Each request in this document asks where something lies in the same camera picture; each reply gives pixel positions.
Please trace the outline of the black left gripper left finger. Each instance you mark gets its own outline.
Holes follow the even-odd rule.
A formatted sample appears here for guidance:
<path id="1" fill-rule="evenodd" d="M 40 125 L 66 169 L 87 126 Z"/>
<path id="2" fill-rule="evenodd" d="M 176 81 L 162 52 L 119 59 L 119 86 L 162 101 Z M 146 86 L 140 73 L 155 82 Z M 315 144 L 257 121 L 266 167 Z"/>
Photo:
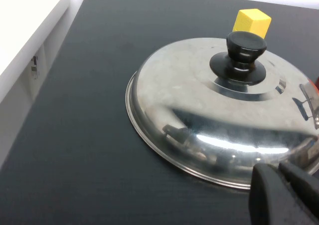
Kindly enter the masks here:
<path id="1" fill-rule="evenodd" d="M 279 168 L 264 163 L 253 168 L 249 214 L 253 225 L 302 225 L 297 215 L 304 215 Z"/>

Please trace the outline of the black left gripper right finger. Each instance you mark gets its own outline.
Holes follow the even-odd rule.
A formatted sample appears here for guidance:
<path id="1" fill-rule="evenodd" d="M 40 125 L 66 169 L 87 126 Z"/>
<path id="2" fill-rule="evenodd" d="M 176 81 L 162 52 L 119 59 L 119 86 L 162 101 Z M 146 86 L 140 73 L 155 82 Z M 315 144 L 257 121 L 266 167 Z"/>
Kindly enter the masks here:
<path id="1" fill-rule="evenodd" d="M 279 171 L 289 184 L 290 193 L 304 215 L 297 215 L 301 224 L 319 223 L 319 181 L 291 163 L 280 163 Z"/>

